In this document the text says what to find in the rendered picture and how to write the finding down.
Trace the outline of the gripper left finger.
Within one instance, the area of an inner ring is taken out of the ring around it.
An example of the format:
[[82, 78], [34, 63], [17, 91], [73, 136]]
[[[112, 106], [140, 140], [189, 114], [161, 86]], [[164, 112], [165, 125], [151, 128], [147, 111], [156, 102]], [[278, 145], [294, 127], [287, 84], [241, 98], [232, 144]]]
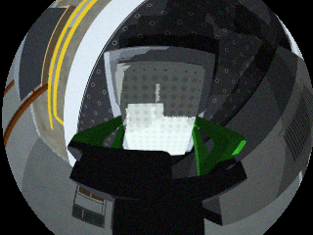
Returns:
[[118, 130], [111, 148], [122, 149], [125, 131], [121, 115], [118, 117], [114, 117], [106, 122], [85, 129], [81, 132], [78, 132], [73, 135], [71, 140], [86, 143], [87, 145], [104, 147], [104, 140], [117, 128]]

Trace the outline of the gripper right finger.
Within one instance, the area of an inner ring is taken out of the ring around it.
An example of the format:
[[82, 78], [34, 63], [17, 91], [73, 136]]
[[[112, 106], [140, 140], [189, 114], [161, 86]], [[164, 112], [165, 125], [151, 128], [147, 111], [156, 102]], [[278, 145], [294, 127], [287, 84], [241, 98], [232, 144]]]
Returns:
[[[210, 153], [207, 151], [199, 129], [209, 136], [214, 146]], [[236, 157], [246, 143], [242, 134], [196, 116], [192, 130], [198, 175], [208, 174], [217, 163]]]

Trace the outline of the black flat base plate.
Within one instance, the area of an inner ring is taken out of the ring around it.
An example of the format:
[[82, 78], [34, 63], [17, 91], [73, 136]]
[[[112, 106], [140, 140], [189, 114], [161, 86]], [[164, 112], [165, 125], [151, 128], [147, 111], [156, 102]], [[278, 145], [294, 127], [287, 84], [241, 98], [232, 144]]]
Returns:
[[145, 0], [101, 51], [84, 90], [76, 133], [114, 118], [106, 51], [174, 46], [215, 54], [203, 118], [224, 127], [261, 83], [278, 45], [291, 51], [279, 19], [262, 0]]

